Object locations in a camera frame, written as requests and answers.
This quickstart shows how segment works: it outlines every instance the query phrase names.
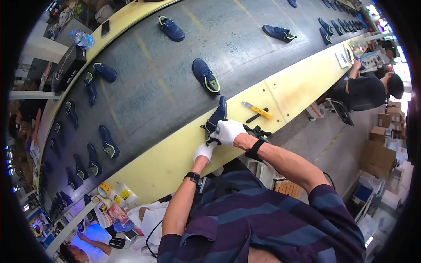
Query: striped shirt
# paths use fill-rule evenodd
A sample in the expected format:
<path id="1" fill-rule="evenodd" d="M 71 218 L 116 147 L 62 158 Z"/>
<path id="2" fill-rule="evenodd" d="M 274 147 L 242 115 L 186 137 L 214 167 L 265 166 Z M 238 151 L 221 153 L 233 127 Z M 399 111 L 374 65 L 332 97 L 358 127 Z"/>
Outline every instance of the striped shirt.
<path id="1" fill-rule="evenodd" d="M 221 179 L 240 191 L 216 199 L 213 179 L 193 202 L 183 236 L 162 237 L 158 263 L 246 263 L 250 246 L 283 263 L 364 262 L 363 235 L 333 187 L 317 186 L 307 205 L 266 189 L 247 171 Z"/>

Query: water bottle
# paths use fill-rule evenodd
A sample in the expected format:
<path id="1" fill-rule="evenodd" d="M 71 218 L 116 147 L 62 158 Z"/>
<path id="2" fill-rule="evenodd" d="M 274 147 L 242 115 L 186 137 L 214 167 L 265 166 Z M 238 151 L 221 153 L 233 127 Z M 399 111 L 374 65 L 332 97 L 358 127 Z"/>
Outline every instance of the water bottle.
<path id="1" fill-rule="evenodd" d="M 73 29 L 70 32 L 70 37 L 76 45 L 84 49 L 90 49 L 95 44 L 95 38 L 82 30 Z"/>

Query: white glove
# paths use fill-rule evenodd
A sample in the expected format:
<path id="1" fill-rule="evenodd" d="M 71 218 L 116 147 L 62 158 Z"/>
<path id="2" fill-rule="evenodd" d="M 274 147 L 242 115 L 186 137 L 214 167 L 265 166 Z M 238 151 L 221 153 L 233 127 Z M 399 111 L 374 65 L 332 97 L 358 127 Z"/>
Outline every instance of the white glove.
<path id="1" fill-rule="evenodd" d="M 213 149 L 218 145 L 218 142 L 214 141 L 207 146 L 205 143 L 199 146 L 199 148 L 196 150 L 195 155 L 193 156 L 193 162 L 196 161 L 196 158 L 198 158 L 200 155 L 205 156 L 208 158 L 208 163 L 211 162 L 212 158 L 212 152 Z"/>
<path id="2" fill-rule="evenodd" d="M 210 137 L 219 140 L 222 144 L 233 146 L 234 139 L 240 133 L 247 133 L 241 122 L 235 120 L 220 120 L 216 125 L 216 131 Z"/>

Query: yellow knife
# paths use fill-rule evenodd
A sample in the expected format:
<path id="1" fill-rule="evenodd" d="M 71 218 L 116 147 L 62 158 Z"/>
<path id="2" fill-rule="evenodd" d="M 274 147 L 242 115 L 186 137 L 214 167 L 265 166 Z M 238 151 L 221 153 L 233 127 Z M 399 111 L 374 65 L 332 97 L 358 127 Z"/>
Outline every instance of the yellow knife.
<path id="1" fill-rule="evenodd" d="M 250 108 L 252 111 L 255 111 L 257 113 L 259 113 L 262 116 L 265 116 L 267 119 L 270 119 L 270 114 L 267 113 L 266 111 L 259 109 L 256 106 L 251 105 L 250 103 L 246 102 L 246 101 L 242 101 L 241 102 L 244 106 L 246 106 L 247 108 Z"/>

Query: black wristband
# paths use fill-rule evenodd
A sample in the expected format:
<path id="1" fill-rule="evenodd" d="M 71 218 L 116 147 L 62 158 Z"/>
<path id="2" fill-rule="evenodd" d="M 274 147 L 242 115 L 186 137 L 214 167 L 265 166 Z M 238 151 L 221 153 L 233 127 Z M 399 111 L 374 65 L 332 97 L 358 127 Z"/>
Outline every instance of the black wristband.
<path id="1" fill-rule="evenodd" d="M 257 142 L 253 145 L 253 147 L 251 147 L 250 150 L 245 152 L 245 156 L 261 162 L 262 159 L 259 158 L 259 155 L 257 154 L 257 151 L 259 150 L 260 146 L 262 146 L 263 143 L 265 143 L 265 141 L 257 140 Z"/>

